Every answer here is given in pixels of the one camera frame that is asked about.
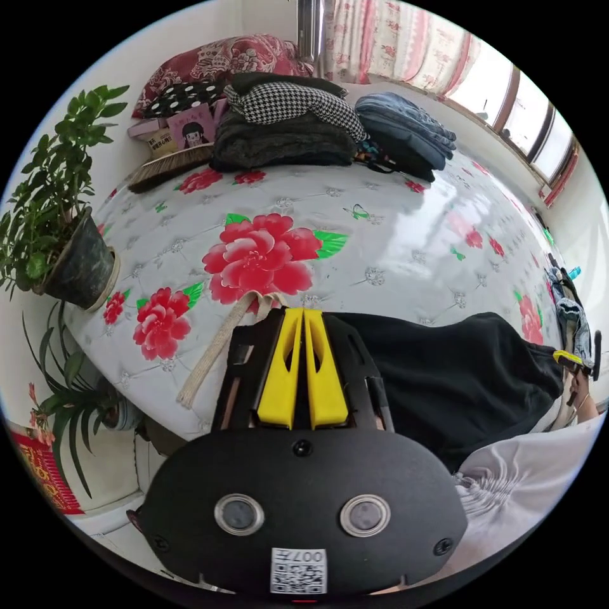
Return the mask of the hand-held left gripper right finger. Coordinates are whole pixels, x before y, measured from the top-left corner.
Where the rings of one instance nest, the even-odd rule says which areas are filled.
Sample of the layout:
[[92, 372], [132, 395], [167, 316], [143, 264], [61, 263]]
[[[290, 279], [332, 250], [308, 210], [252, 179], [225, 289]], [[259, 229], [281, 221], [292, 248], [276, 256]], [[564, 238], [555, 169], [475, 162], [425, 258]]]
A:
[[348, 419], [348, 406], [322, 312], [304, 309], [303, 329], [311, 425], [342, 426]]

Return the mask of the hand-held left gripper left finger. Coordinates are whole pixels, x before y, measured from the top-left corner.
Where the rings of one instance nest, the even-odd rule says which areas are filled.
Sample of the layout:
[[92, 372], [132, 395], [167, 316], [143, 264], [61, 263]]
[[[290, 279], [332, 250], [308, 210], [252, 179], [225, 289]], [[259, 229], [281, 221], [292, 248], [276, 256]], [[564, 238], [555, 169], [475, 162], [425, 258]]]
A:
[[264, 425], [292, 425], [296, 410], [303, 309], [287, 308], [257, 408]]

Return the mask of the person's right hand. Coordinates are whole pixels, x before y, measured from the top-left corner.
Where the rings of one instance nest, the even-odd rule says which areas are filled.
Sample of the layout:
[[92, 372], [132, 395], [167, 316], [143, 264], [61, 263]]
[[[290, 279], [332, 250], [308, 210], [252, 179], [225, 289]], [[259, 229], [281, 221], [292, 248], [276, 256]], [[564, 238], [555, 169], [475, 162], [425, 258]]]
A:
[[599, 416], [597, 406], [589, 391], [589, 377], [582, 370], [572, 376], [570, 394], [573, 398], [572, 406], [575, 409], [578, 424]]

